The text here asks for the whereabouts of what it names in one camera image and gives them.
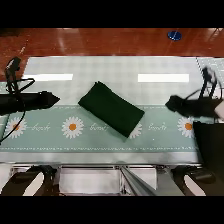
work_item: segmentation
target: dark green cloth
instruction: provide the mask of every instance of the dark green cloth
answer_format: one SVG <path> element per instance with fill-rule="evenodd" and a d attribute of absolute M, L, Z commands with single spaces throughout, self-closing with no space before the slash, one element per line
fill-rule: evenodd
<path fill-rule="evenodd" d="M 130 135 L 145 113 L 113 93 L 102 82 L 96 82 L 81 98 L 79 105 L 125 137 Z"/>

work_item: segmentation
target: wooden floor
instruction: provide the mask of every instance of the wooden floor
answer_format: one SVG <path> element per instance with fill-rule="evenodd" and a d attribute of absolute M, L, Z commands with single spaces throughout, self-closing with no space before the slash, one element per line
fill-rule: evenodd
<path fill-rule="evenodd" d="M 167 33 L 178 30 L 180 41 Z M 0 32 L 0 76 L 14 56 L 158 55 L 224 57 L 223 28 L 23 28 Z"/>

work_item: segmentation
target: white daisy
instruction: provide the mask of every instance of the white daisy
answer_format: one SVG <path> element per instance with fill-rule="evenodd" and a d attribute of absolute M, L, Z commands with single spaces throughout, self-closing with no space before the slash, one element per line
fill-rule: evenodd
<path fill-rule="evenodd" d="M 178 130 L 182 131 L 182 135 L 188 138 L 192 138 L 194 136 L 193 134 L 193 118 L 184 118 L 182 117 L 178 121 Z"/>
<path fill-rule="evenodd" d="M 12 119 L 11 121 L 8 122 L 7 126 L 6 126 L 6 129 L 5 131 L 6 132 L 10 132 L 12 131 L 12 129 L 17 125 L 17 123 L 20 121 L 20 118 L 19 117 L 15 117 L 14 119 Z M 11 135 L 9 135 L 9 137 L 11 138 L 17 138 L 18 136 L 22 135 L 23 134 L 23 131 L 26 130 L 26 122 L 25 122 L 25 119 L 23 119 L 21 121 L 21 123 L 19 124 L 19 126 L 15 129 L 15 131 L 12 132 Z"/>
<path fill-rule="evenodd" d="M 132 139 L 132 138 L 135 138 L 136 136 L 139 136 L 141 134 L 141 130 L 142 130 L 142 125 L 138 123 L 136 127 L 134 128 L 134 130 L 129 135 L 129 138 Z"/>
<path fill-rule="evenodd" d="M 78 117 L 69 117 L 63 122 L 62 127 L 62 131 L 64 132 L 64 135 L 66 135 L 66 138 L 70 137 L 71 139 L 82 134 L 81 131 L 83 130 L 84 125 L 82 120 Z"/>

